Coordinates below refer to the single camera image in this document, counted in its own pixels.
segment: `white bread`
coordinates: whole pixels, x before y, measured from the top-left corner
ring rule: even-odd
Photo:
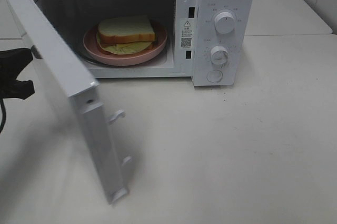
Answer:
[[[98,34],[101,41],[106,44],[155,41],[155,33],[147,16],[103,20],[98,25]]]

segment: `black object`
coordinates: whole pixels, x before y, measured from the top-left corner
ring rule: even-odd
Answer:
[[[194,17],[194,12],[195,12],[195,7],[190,7],[189,8],[189,18]]]
[[[192,51],[191,50],[187,50],[186,51],[186,59],[191,59],[192,58]]]
[[[27,48],[0,51],[0,105],[2,111],[0,132],[6,121],[3,99],[26,99],[35,93],[31,80],[19,81],[16,79],[32,60],[31,50]]]

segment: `pink plate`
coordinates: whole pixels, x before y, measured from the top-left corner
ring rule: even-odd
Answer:
[[[117,55],[109,52],[102,53],[98,50],[96,42],[97,25],[88,30],[83,37],[83,45],[87,52],[95,60],[112,66],[131,66],[146,62],[155,58],[165,48],[167,31],[163,25],[151,21],[157,41],[153,43],[153,48],[143,50],[135,54]]]

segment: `microwave button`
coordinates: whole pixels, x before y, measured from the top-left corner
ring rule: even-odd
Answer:
[[[220,70],[212,70],[207,74],[207,80],[211,83],[217,83],[222,79],[222,72]]]
[[[211,49],[211,62],[215,65],[224,65],[228,61],[228,51],[223,46],[215,46]]]
[[[218,13],[214,18],[215,29],[218,33],[226,34],[235,28],[235,15],[230,11]]]

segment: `white countertop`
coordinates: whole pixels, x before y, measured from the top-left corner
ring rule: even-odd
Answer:
[[[0,0],[0,39],[21,38],[5,0]],[[246,35],[330,34],[303,0],[253,0]]]
[[[37,93],[5,100],[0,223],[335,223],[336,51],[335,35],[246,37],[233,87],[102,81],[108,114],[126,111],[112,127],[119,150],[134,157],[114,206],[30,65],[21,79]]]

